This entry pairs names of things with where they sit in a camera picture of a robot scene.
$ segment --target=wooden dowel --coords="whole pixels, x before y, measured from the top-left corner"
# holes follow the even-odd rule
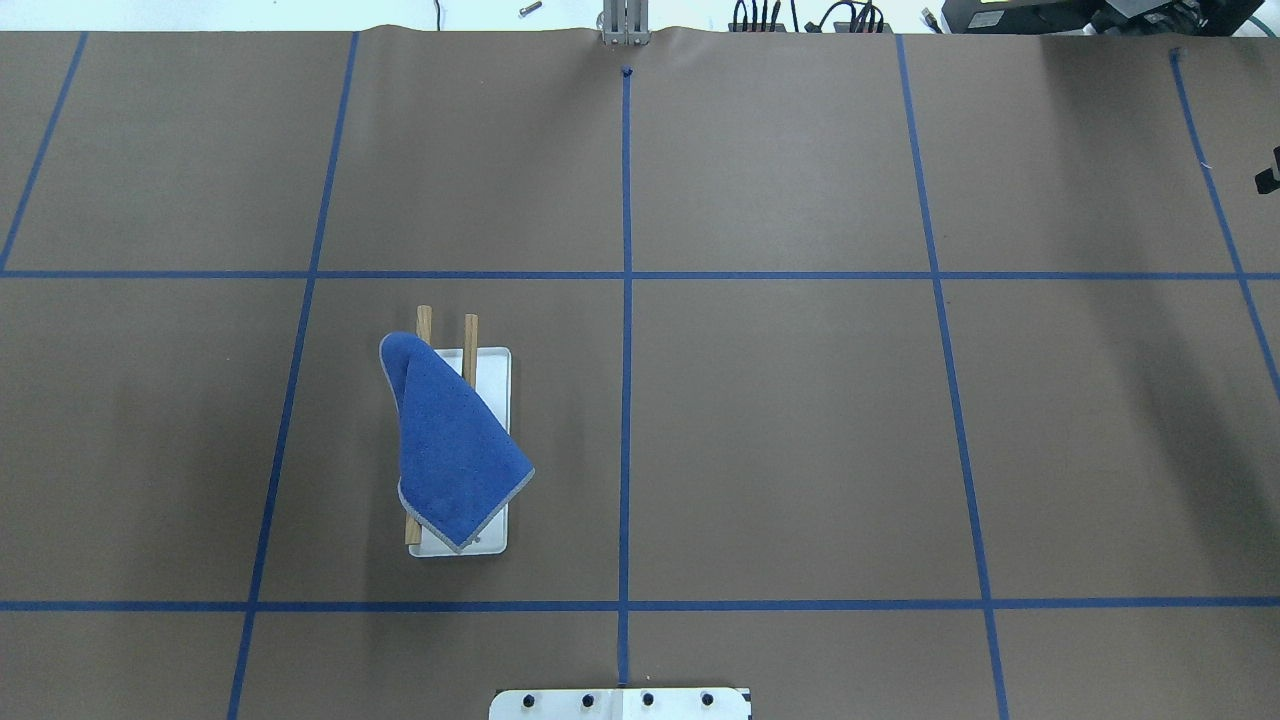
[[[431,343],[431,306],[419,305],[417,306],[417,337],[422,338],[422,342]],[[422,542],[422,525],[417,524],[408,512],[404,514],[404,544],[421,544]]]
[[[476,387],[476,355],[480,352],[480,318],[467,315],[462,333],[462,379]]]

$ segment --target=white tray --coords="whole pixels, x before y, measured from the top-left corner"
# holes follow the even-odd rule
[[[436,354],[460,375],[462,374],[461,350],[436,350]],[[489,406],[502,428],[511,432],[511,351],[506,347],[481,347],[476,354],[476,392]],[[494,515],[489,524],[480,529],[476,539],[453,552],[449,546],[422,528],[422,542],[408,546],[413,557],[460,557],[466,555],[498,555],[507,550],[507,507]]]

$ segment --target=blue tape line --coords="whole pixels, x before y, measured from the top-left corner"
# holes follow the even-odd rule
[[[0,612],[244,612],[248,602],[8,600]],[[513,601],[259,601],[255,612],[617,612],[612,600]],[[1280,596],[1007,597],[905,600],[631,600],[635,612],[891,612],[940,610],[1106,610],[1162,607],[1280,607]]]
[[[302,368],[302,351],[306,346],[307,323],[311,319],[311,299],[315,295],[316,273],[320,268],[320,252],[324,249],[324,231],[329,215],[329,199],[333,193],[333,178],[338,172],[338,150],[342,147],[342,128],[347,119],[347,100],[351,96],[351,78],[356,69],[356,49],[360,46],[360,33],[351,33],[351,46],[347,50],[347,69],[342,79],[342,96],[338,100],[338,117],[333,126],[333,142],[329,146],[329,165],[325,169],[324,191],[320,196],[320,210],[316,214],[316,233],[311,245],[311,264],[307,270],[307,284],[302,292],[302,309],[298,313],[298,329],[293,337],[293,359],[289,363],[289,380],[284,388],[284,407],[280,410],[280,427],[275,437],[275,455],[271,459],[271,478],[266,487],[266,502],[262,506],[262,524],[257,536],[257,551],[253,556],[253,575],[250,580],[248,609],[244,611],[244,626],[241,630],[241,646],[236,657],[236,673],[232,676],[230,702],[227,707],[228,720],[239,714],[241,692],[244,688],[244,670],[248,666],[250,644],[253,639],[253,620],[257,614],[257,598],[262,589],[262,568],[266,564],[266,548],[271,538],[271,521],[275,518],[275,496],[280,487],[280,469],[284,465],[284,447],[289,437],[289,423],[293,416],[293,400],[297,396],[298,372]]]
[[[636,612],[840,612],[982,610],[983,601],[957,600],[634,600]]]
[[[0,249],[0,270],[9,263],[9,254],[13,252],[13,243],[18,240],[18,229],[22,227],[22,217],[27,213],[27,202],[31,192],[36,188],[36,179],[40,178],[40,167],[45,164],[45,152],[54,138],[54,128],[58,127],[58,118],[63,114],[63,105],[67,104],[67,95],[72,90],[72,81],[76,79],[76,70],[79,68],[79,59],[84,54],[84,44],[88,42],[88,33],[82,32],[76,42],[76,53],[72,54],[72,63],[67,67],[67,76],[63,77],[63,87],[58,91],[58,101],[54,102],[54,111],[45,124],[45,135],[40,138],[40,147],[36,149],[36,159],[31,163],[31,172],[27,173],[27,184],[22,187],[22,196],[18,197],[18,208],[13,213],[13,222],[9,223],[9,234],[4,238],[4,249]]]
[[[306,270],[4,270],[0,278],[29,279],[163,279],[163,281],[201,281],[201,279],[268,279],[301,281]]]
[[[247,602],[114,601],[114,600],[6,600],[0,612],[244,612]]]
[[[960,383],[956,379],[955,355],[951,350],[951,328],[947,323],[946,299],[942,293],[942,277],[938,273],[938,251],[933,241],[933,218],[929,214],[929,195],[924,184],[924,161],[920,159],[920,140],[915,124],[915,106],[911,101],[911,79],[906,65],[906,45],[902,36],[893,36],[897,42],[897,67],[902,81],[902,104],[906,110],[906,127],[911,140],[911,161],[915,164],[915,191],[920,201],[920,222],[924,227],[924,245],[929,254],[929,272],[933,274],[933,305],[938,314],[938,334],[942,341],[942,359],[947,370],[947,389],[951,393],[951,416],[956,429],[956,448],[960,452],[960,471],[964,477],[965,502],[969,506],[969,533],[973,539],[973,556],[978,568],[978,588],[983,602],[991,601],[991,578],[987,573],[987,548],[982,539],[982,520],[978,515],[978,493],[973,486],[973,465],[969,460],[969,438],[964,425],[964,406],[960,404]],[[988,607],[983,611],[987,625],[987,648],[991,655],[991,676],[996,691],[996,708],[1001,720],[1009,720],[1009,701],[1005,693],[1004,662],[1000,657],[1000,641],[996,634],[996,614]]]
[[[259,612],[617,612],[612,600],[513,600],[476,602],[259,602]]]
[[[1226,213],[1222,210],[1222,201],[1217,196],[1217,186],[1213,183],[1213,170],[1210,169],[1208,160],[1204,159],[1204,149],[1201,146],[1199,132],[1196,129],[1196,118],[1192,115],[1192,104],[1187,96],[1187,86],[1183,83],[1183,69],[1180,65],[1181,51],[1174,49],[1169,54],[1169,65],[1174,70],[1174,85],[1178,87],[1178,100],[1183,106],[1183,119],[1187,122],[1187,133],[1190,135],[1192,147],[1196,150],[1196,159],[1201,165],[1201,174],[1204,177],[1204,187],[1208,188],[1208,197],[1213,202],[1213,213],[1217,215],[1217,227],[1222,231],[1222,241],[1226,242],[1226,252],[1231,256],[1231,266],[1235,268],[1235,277],[1240,283],[1240,295],[1244,296],[1244,306],[1249,310],[1249,322],[1253,323],[1253,334],[1258,338],[1258,347],[1262,350],[1262,361],[1266,363],[1267,373],[1271,375],[1271,388],[1280,400],[1280,372],[1276,370],[1275,356],[1271,355],[1271,343],[1267,342],[1267,333],[1262,328],[1262,318],[1253,304],[1253,292],[1249,290],[1249,281],[1244,274],[1244,265],[1240,263],[1240,254],[1235,247],[1235,238],[1231,236],[1231,227],[1226,222]]]
[[[927,281],[927,272],[908,270],[637,270],[637,281]]]
[[[28,279],[296,279],[308,270],[0,270],[0,278]],[[623,281],[617,270],[316,270],[321,281],[475,279]],[[928,270],[635,270],[632,281],[931,281]],[[1230,281],[1239,273],[1132,273],[1060,270],[940,270],[943,281]],[[1249,281],[1277,281],[1280,273],[1244,273]]]
[[[940,270],[943,281],[1234,281],[1234,273],[1108,273],[1056,270]]]
[[[1105,610],[1111,607],[1280,607],[1280,596],[1027,597],[992,600],[993,610]]]
[[[622,67],[622,421],[618,487],[618,687],[631,678],[631,67]]]
[[[611,270],[320,270],[320,279],[621,281]]]

